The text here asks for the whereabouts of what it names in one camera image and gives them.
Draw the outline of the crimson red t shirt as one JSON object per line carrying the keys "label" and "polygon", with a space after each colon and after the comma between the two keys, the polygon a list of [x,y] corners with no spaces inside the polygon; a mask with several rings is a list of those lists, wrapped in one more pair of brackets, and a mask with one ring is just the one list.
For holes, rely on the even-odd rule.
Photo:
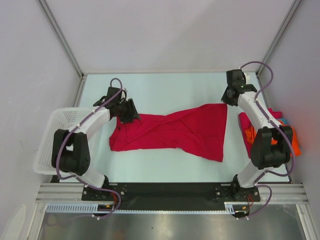
{"label": "crimson red t shirt", "polygon": [[141,114],[131,123],[116,122],[109,147],[114,152],[181,149],[221,163],[227,116],[225,103],[208,103],[168,115]]}

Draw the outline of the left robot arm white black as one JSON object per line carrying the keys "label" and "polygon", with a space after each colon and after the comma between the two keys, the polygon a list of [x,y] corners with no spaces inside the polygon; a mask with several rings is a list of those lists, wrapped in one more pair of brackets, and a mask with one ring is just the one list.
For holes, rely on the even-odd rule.
{"label": "left robot arm white black", "polygon": [[53,135],[51,165],[61,180],[75,178],[84,186],[93,189],[93,194],[105,200],[115,191],[109,179],[92,166],[89,140],[112,118],[120,123],[132,123],[139,119],[134,101],[127,98],[122,87],[109,86],[88,114],[68,129],[57,129]]}

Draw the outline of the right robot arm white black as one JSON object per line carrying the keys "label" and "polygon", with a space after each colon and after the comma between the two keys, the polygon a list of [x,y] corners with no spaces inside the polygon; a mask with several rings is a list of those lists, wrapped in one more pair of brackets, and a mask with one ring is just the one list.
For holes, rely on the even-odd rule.
{"label": "right robot arm white black", "polygon": [[296,159],[292,145],[294,132],[290,126],[282,125],[261,103],[259,92],[247,83],[241,69],[227,71],[226,82],[222,102],[240,107],[256,132],[250,150],[250,162],[234,176],[230,184],[231,198],[244,202],[258,192],[257,183],[265,174],[277,175],[274,169]]}

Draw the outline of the white perforated plastic basket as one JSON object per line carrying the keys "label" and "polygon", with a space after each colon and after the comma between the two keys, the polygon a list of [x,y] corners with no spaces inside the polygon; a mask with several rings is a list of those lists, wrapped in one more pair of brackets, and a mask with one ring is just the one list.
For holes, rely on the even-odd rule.
{"label": "white perforated plastic basket", "polygon": [[66,107],[56,109],[51,113],[34,160],[33,170],[35,173],[43,175],[56,174],[56,169],[52,167],[55,132],[59,129],[72,130],[90,112],[91,109],[87,107]]}

